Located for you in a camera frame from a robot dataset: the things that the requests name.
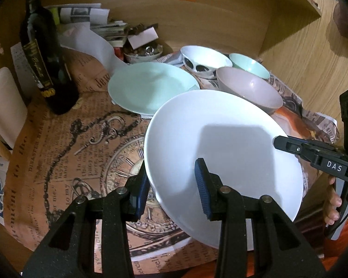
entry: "printed clock face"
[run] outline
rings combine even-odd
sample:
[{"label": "printed clock face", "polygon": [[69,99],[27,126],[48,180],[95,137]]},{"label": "printed clock face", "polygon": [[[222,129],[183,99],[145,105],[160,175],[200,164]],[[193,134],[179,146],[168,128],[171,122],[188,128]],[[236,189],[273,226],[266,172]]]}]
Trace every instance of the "printed clock face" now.
[{"label": "printed clock face", "polygon": [[[144,159],[144,136],[136,136],[122,143],[107,164],[102,194],[125,185],[130,176],[138,174]],[[151,239],[154,235],[165,235],[179,230],[166,215],[150,189],[146,208],[141,219],[128,223],[128,230],[141,237]]]}]

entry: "orange clothing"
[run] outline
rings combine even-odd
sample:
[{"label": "orange clothing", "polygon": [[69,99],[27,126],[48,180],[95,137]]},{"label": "orange clothing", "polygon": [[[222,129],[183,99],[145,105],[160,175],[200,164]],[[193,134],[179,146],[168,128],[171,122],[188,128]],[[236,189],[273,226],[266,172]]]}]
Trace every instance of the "orange clothing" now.
[{"label": "orange clothing", "polygon": [[[325,269],[330,269],[335,264],[339,255],[344,252],[348,246],[348,220],[340,233],[338,240],[324,240],[324,254],[322,264]],[[216,261],[202,264],[189,270],[182,278],[213,278],[215,273]],[[248,254],[247,277],[254,275],[254,257],[253,253]]]}]

